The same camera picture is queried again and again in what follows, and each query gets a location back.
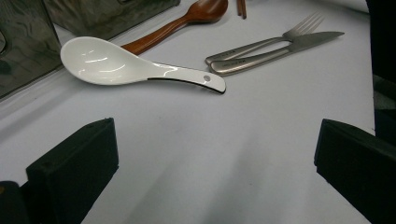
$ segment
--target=white tablecloth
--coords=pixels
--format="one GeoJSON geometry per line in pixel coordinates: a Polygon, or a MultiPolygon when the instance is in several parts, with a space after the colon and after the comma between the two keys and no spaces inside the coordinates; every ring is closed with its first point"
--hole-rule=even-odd
{"type": "MultiPolygon", "coordinates": [[[[193,2],[112,42],[149,34],[193,2]]],[[[375,132],[368,14],[331,1],[247,0],[242,20],[229,2],[219,22],[185,27],[140,56],[207,70],[205,57],[281,35],[316,11],[325,16],[317,31],[346,34],[226,77],[224,95],[170,81],[95,86],[61,69],[0,103],[0,180],[22,185],[24,169],[67,136],[114,118],[120,169],[85,224],[368,223],[314,165],[323,119],[375,132]]],[[[62,43],[72,37],[57,30],[62,43]]]]}

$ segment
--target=cutlery set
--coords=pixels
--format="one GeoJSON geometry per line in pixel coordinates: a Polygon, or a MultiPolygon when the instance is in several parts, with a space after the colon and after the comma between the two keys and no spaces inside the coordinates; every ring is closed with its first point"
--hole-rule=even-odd
{"type": "Polygon", "coordinates": [[[142,80],[162,79],[189,82],[223,94],[226,90],[225,81],[222,78],[224,76],[269,63],[305,49],[311,49],[344,34],[342,32],[312,34],[323,21],[318,13],[314,13],[282,36],[207,57],[205,62],[211,73],[153,63],[136,56],[136,54],[158,44],[188,22],[218,21],[225,13],[228,1],[215,1],[213,5],[211,1],[199,0],[190,7],[185,16],[168,23],[157,32],[121,47],[94,37],[74,38],[63,45],[61,49],[62,62],[72,75],[93,84],[121,85],[142,80]],[[240,58],[254,50],[281,41],[289,41],[290,44],[266,53],[240,58]]]}

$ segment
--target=knife blade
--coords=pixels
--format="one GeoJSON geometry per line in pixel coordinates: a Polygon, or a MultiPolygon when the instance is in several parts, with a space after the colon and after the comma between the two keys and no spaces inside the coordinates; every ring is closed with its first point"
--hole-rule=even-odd
{"type": "Polygon", "coordinates": [[[214,61],[209,67],[215,74],[228,76],[232,73],[247,70],[260,64],[269,63],[305,49],[311,49],[343,34],[343,32],[319,32],[310,35],[301,35],[296,37],[294,42],[284,48],[246,58],[214,61]]]}

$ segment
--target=knife handle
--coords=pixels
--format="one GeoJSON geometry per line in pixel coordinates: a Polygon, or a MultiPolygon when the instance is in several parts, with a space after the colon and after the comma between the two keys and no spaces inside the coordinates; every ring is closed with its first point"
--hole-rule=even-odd
{"type": "Polygon", "coordinates": [[[286,39],[284,37],[274,37],[274,38],[269,38],[265,39],[253,44],[245,45],[243,47],[237,48],[237,49],[230,49],[227,51],[224,51],[222,53],[218,53],[212,56],[209,56],[205,59],[205,62],[207,65],[210,65],[214,61],[222,61],[222,60],[230,60],[242,55],[245,55],[247,53],[250,53],[253,50],[256,49],[261,49],[263,47],[266,47],[268,45],[275,44],[280,41],[285,41],[286,39]]]}
{"type": "Polygon", "coordinates": [[[284,47],[251,57],[232,59],[227,61],[214,61],[209,66],[213,73],[220,76],[228,76],[234,72],[247,70],[263,63],[275,61],[277,59],[286,57],[289,54],[291,54],[289,48],[284,47]]]}

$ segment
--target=spoon bowl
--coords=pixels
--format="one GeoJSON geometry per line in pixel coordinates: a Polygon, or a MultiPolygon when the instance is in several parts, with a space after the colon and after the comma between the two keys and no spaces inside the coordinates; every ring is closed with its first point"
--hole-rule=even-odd
{"type": "Polygon", "coordinates": [[[103,39],[77,37],[62,46],[64,67],[75,77],[98,85],[122,85],[162,79],[189,82],[223,94],[225,81],[217,75],[153,63],[103,39]]]}
{"type": "Polygon", "coordinates": [[[159,44],[170,34],[188,23],[219,21],[227,11],[227,7],[228,0],[199,0],[190,6],[184,16],[169,22],[149,35],[121,47],[133,54],[141,54],[159,44]]]}

